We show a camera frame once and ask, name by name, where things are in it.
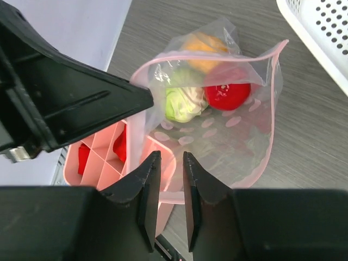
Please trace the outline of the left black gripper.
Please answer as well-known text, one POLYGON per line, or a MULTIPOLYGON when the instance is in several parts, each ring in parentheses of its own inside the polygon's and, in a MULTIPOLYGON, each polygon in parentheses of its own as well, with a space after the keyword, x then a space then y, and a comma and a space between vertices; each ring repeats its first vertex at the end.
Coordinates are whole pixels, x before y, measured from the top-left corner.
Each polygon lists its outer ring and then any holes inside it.
POLYGON ((1 154, 54 151, 153 106, 107 72, 129 1, 1 1, 1 154))

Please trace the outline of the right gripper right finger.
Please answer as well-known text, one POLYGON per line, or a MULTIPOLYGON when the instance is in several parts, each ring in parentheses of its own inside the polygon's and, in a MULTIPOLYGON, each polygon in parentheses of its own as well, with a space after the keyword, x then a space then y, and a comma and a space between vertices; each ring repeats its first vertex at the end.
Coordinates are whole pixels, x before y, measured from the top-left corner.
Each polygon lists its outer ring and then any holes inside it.
POLYGON ((194 260, 347 260, 347 192, 232 189, 183 154, 194 260))

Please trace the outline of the clear pink zip top bag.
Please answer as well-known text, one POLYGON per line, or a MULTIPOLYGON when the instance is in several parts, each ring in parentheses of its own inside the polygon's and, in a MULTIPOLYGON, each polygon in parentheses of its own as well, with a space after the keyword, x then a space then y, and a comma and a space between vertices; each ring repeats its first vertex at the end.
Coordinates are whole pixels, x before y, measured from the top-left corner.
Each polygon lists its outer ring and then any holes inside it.
MULTIPOLYGON (((150 136, 172 151, 177 164, 171 178, 174 187, 160 193, 162 203, 184 202, 185 152, 192 153, 208 172, 231 188, 246 188, 254 184, 267 166, 274 141, 275 109, 283 88, 279 56, 286 45, 287 40, 283 40, 261 55, 248 57, 239 47, 236 26, 226 18, 173 38, 161 53, 141 65, 130 78, 132 84, 151 92, 154 104, 126 121, 126 173, 142 162, 142 151, 146 138, 150 136), (219 38, 228 48, 228 53, 202 55, 182 51, 187 36, 198 32, 219 38), (250 96, 234 110, 218 110, 208 104, 201 115, 187 123, 168 120, 165 116, 166 82, 177 68, 194 69, 187 62, 191 59, 218 60, 221 61, 218 66, 245 69, 251 83, 250 96)), ((202 73, 204 79, 209 73, 196 71, 202 73)))

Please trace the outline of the red fake food under arm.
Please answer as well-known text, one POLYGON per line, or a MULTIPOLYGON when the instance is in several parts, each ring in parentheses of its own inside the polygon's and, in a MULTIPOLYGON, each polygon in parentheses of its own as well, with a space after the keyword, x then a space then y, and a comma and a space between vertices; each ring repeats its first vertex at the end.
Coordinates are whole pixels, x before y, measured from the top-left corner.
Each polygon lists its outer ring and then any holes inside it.
POLYGON ((78 149, 78 174, 83 175, 90 154, 90 148, 86 144, 81 144, 78 149))

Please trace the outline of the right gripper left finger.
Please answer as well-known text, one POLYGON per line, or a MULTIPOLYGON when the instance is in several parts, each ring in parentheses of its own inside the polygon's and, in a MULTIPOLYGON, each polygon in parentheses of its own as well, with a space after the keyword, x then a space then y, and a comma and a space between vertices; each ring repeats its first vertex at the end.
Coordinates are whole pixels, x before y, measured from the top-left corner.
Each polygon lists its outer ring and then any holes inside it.
POLYGON ((1 187, 1 260, 148 260, 161 153, 111 186, 1 187))

